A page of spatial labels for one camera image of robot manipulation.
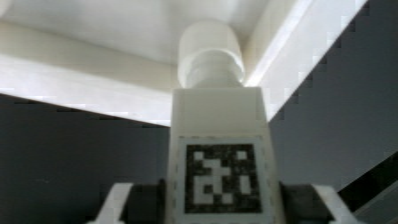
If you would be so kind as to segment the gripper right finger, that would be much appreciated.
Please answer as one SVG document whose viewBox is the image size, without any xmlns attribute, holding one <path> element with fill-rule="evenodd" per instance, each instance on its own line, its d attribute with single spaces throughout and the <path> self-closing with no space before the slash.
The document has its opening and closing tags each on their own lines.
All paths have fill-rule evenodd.
<svg viewBox="0 0 398 224">
<path fill-rule="evenodd" d="M 280 185 L 285 224 L 365 224 L 326 185 Z"/>
</svg>

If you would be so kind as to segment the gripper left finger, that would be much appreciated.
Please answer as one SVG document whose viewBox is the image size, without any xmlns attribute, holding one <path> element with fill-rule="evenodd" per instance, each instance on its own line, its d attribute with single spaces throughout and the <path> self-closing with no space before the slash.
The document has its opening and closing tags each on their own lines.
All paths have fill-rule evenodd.
<svg viewBox="0 0 398 224">
<path fill-rule="evenodd" d="M 86 224 L 163 224 L 165 182 L 156 184 L 115 183 L 102 201 L 97 216 Z"/>
</svg>

